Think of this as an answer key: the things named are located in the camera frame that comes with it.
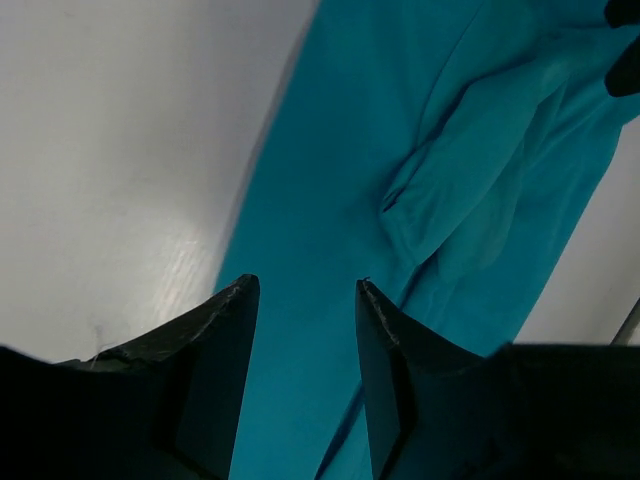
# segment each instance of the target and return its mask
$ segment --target white table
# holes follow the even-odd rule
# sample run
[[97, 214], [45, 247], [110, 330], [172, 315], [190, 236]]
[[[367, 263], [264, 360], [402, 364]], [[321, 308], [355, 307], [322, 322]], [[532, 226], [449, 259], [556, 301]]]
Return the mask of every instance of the white table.
[[[88, 358], [207, 297], [313, 4], [0, 2], [0, 343]], [[640, 293], [625, 145], [524, 340], [606, 341]]]

